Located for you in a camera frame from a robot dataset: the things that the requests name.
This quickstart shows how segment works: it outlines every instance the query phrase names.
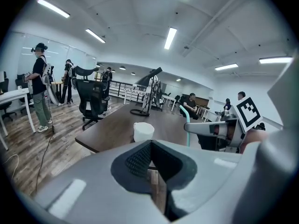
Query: woman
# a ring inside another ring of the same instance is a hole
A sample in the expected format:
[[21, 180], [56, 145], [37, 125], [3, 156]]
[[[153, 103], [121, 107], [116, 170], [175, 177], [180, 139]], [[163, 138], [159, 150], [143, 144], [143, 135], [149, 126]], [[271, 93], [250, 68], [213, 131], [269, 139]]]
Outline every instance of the woman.
[[36, 62], [33, 66], [32, 75], [25, 78], [25, 81], [32, 80], [32, 88], [33, 88], [33, 103], [34, 109], [36, 111], [37, 118], [39, 120], [40, 126], [37, 129], [39, 133], [46, 131], [48, 129], [47, 124], [52, 124], [51, 116], [49, 109], [46, 105], [45, 101], [45, 90], [46, 86], [43, 84], [41, 80], [41, 76], [43, 75], [43, 69], [46, 62], [46, 58], [44, 55], [45, 50], [48, 49], [43, 43], [38, 43], [34, 51], [36, 56]]
[[71, 77], [69, 76], [70, 68], [73, 67], [74, 64], [71, 62], [70, 59], [67, 59], [65, 62], [65, 69], [64, 69], [64, 76], [62, 78], [62, 81], [64, 82], [64, 87], [62, 89], [62, 97], [61, 101], [58, 104], [58, 106], [64, 105], [66, 90], [67, 91], [67, 104], [71, 104]]
[[226, 104], [224, 105], [223, 109], [224, 109], [224, 110], [230, 110], [230, 107], [232, 107], [232, 106], [231, 106], [231, 104], [230, 104], [230, 100], [229, 100], [229, 98], [227, 98], [227, 99], [225, 100], [225, 102], [226, 102]]

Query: white cup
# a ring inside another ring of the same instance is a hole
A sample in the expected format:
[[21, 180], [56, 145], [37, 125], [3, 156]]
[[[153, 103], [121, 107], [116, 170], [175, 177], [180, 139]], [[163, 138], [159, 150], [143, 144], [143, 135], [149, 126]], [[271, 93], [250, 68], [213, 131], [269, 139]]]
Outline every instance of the white cup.
[[151, 140], [154, 135], [154, 127], [148, 123], [134, 123], [134, 141]]

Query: desk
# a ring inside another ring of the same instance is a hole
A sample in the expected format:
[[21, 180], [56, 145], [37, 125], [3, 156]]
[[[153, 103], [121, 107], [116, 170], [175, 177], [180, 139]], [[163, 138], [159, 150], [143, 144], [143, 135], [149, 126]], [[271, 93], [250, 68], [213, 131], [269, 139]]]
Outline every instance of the desk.
[[146, 92], [145, 91], [140, 91], [140, 90], [134, 90], [132, 88], [126, 88], [125, 89], [125, 98], [123, 100], [123, 104], [125, 105], [126, 104], [126, 99], [127, 99], [127, 93], [130, 92], [131, 95], [130, 95], [130, 101], [131, 101], [131, 98], [132, 98], [132, 93], [136, 93], [136, 94], [139, 94], [139, 95], [145, 95]]
[[162, 100], [163, 100], [163, 102], [164, 102], [165, 99], [166, 99], [166, 102], [165, 102], [166, 105], [167, 105], [167, 101], [169, 100], [168, 107], [169, 107], [169, 105], [170, 105], [170, 101], [173, 101], [172, 108], [171, 108], [171, 111], [173, 111], [173, 107], [174, 107], [174, 105], [175, 105], [175, 103], [176, 103], [176, 99], [175, 99], [175, 98], [172, 98], [172, 97], [170, 97], [170, 96], [168, 96], [168, 95], [162, 95]]
[[[96, 153], [120, 147], [134, 142], [135, 122], [146, 122], [155, 128], [154, 140], [186, 145], [186, 118], [156, 110], [150, 110], [150, 116], [142, 117], [130, 113], [130, 110], [135, 108], [135, 104], [123, 106], [79, 134], [75, 138], [76, 142]], [[191, 137], [190, 143], [198, 145], [196, 135]]]
[[[27, 94], [28, 93], [29, 93], [28, 88], [6, 92], [6, 93], [4, 93], [3, 95], [0, 96], [0, 105], [4, 104], [4, 103], [7, 103], [9, 101], [13, 101], [15, 99], [25, 98], [25, 104], [26, 104], [26, 110], [27, 110], [27, 115], [28, 115], [29, 123], [31, 125], [32, 131], [35, 133], [36, 130], [34, 128], [34, 125], [33, 125], [32, 119], [31, 119], [29, 105], [28, 105], [28, 100], [27, 100]], [[6, 130], [5, 126], [4, 126], [3, 119], [2, 119], [1, 115], [0, 115], [0, 123], [2, 125], [4, 134], [6, 136], [8, 136], [8, 133], [7, 133], [7, 130]], [[3, 143], [3, 146], [5, 147], [5, 149], [8, 150], [8, 147], [7, 147], [6, 143], [4, 142], [3, 138], [1, 137], [1, 135], [0, 135], [0, 140]]]
[[58, 101], [61, 101], [61, 85], [63, 84], [63, 81], [59, 81], [59, 82], [52, 82], [51, 84], [55, 84], [56, 85], [56, 97], [58, 99]]
[[207, 110], [207, 114], [206, 114], [206, 118], [205, 118], [204, 123], [207, 121], [209, 115], [214, 115], [214, 116], [216, 116], [216, 120], [215, 120], [215, 122], [218, 122], [218, 121], [220, 120], [220, 118], [221, 118], [220, 115], [215, 114], [213, 111]]

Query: white backpack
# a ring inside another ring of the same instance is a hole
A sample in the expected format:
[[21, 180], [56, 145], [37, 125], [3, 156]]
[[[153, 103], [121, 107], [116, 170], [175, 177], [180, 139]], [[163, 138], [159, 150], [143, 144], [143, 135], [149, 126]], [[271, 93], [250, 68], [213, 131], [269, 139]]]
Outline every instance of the white backpack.
[[51, 66], [50, 64], [47, 64], [45, 57], [40, 56], [40, 58], [43, 59], [44, 67], [43, 67], [43, 75], [39, 75], [42, 83], [46, 86], [50, 86], [50, 80], [49, 80], [49, 74], [51, 73]]

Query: glass wall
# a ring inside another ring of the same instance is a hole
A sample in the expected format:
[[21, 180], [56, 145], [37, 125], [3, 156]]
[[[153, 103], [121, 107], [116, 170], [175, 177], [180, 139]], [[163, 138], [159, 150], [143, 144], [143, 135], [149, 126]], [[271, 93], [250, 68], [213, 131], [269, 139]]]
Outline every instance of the glass wall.
[[48, 46], [48, 49], [45, 51], [46, 61], [54, 66], [53, 77], [56, 82], [61, 81], [61, 77], [64, 75], [65, 62], [67, 59], [70, 59], [74, 65], [80, 66], [84, 69], [93, 69], [96, 65], [95, 56], [89, 55], [67, 44], [61, 44], [49, 39], [28, 34], [23, 34], [23, 39], [20, 41], [22, 44], [16, 44], [21, 46], [21, 54], [15, 78], [17, 74], [20, 75], [32, 72], [36, 57], [34, 56], [34, 53], [31, 53], [31, 49], [40, 42]]

